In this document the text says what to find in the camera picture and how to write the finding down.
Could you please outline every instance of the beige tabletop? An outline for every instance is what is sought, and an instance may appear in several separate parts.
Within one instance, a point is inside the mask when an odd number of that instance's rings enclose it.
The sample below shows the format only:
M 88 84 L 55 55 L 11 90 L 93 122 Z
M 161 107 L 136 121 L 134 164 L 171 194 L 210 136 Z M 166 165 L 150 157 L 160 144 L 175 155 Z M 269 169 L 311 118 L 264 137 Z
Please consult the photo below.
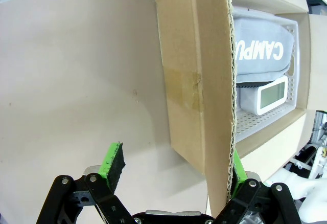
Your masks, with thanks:
M 123 142 L 133 214 L 205 211 L 205 178 L 170 148 L 154 0 L 0 4 L 0 212 L 35 223 L 54 178 Z M 101 223 L 84 208 L 78 223 Z

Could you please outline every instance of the white plastic part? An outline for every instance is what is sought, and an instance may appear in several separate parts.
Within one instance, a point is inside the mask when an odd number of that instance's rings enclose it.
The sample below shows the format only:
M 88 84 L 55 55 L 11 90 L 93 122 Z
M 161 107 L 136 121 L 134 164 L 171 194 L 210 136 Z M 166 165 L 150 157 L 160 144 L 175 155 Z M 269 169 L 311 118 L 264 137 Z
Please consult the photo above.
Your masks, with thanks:
M 281 83 L 284 83 L 283 95 L 281 97 L 278 97 L 276 101 L 271 102 L 269 105 L 266 105 L 261 108 L 263 91 L 272 88 L 274 86 L 280 85 Z M 273 110 L 274 108 L 285 103 L 287 99 L 287 86 L 288 86 L 288 78 L 287 76 L 282 76 L 276 79 L 275 81 L 261 87 L 241 88 L 240 89 L 241 109 L 253 113 L 257 116 L 267 113 L 270 110 Z
M 287 29 L 294 36 L 294 46 L 292 53 L 292 63 L 290 70 L 285 73 L 288 77 L 288 89 L 287 89 L 287 99 L 286 102 L 275 109 L 257 116 L 248 111 L 241 109 L 240 104 L 240 89 L 237 89 L 237 127 L 236 127 L 236 142 L 241 141 L 252 134 L 258 132 L 264 127 L 275 122 L 282 116 L 291 112 L 296 107 L 297 100 L 297 87 L 299 82 L 299 72 L 300 72 L 300 53 L 299 53 L 299 40 L 298 40 L 298 25 L 296 21 L 277 17 L 270 13 L 260 12 L 257 10 L 251 10 L 247 8 L 234 7 L 233 17 L 250 17 L 265 19 L 275 22 L 285 29 Z
M 277 171 L 266 184 L 285 183 L 293 199 L 306 197 L 300 209 L 299 216 L 307 223 L 327 220 L 327 179 L 306 179 L 282 168 Z

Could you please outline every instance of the white plastic basket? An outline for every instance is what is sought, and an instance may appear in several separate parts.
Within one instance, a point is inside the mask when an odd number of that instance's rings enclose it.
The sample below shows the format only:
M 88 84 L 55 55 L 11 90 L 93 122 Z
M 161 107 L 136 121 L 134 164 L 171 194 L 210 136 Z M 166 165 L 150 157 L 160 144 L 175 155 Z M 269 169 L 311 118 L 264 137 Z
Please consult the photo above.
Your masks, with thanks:
M 297 22 L 277 17 L 270 13 L 264 13 L 256 10 L 234 7 L 233 17 L 248 17 L 259 18 L 275 22 L 285 29 L 287 29 L 294 36 L 294 46 L 291 59 L 291 67 L 288 73 L 285 75 L 288 77 L 288 95 L 287 100 L 283 105 L 276 107 L 275 109 L 261 115 L 256 116 L 252 113 L 246 112 L 241 109 L 240 106 L 240 89 L 237 89 L 237 127 L 236 127 L 236 142 L 245 139 L 246 137 L 258 132 L 269 124 L 275 122 L 282 116 L 291 112 L 296 107 L 297 100 L 297 88 L 299 82 L 300 71 L 300 53 L 299 53 L 299 41 L 298 41 L 298 26 Z

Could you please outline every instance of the bolt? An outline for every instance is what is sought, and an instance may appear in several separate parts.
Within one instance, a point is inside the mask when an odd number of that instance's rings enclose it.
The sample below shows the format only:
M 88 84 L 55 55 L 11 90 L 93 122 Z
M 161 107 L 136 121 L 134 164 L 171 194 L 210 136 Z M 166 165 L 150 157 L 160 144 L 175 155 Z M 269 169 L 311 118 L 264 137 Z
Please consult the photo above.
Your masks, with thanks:
M 90 181 L 95 182 L 97 180 L 97 177 L 95 175 L 91 175 Z
M 251 187 L 255 187 L 255 186 L 256 186 L 256 182 L 255 182 L 255 181 L 250 181 L 250 182 L 249 182 L 249 185 L 250 185 Z
M 281 185 L 277 185 L 277 186 L 276 186 L 276 190 L 277 190 L 277 191 L 282 191 L 282 189 L 283 189 L 283 188 L 282 188 Z
M 140 218 L 135 217 L 134 220 L 135 220 L 135 222 L 136 222 L 137 224 L 142 224 L 142 221 L 141 221 Z
M 68 183 L 68 181 L 69 181 L 68 178 L 65 177 L 64 179 L 62 179 L 61 183 L 63 183 L 65 185 Z

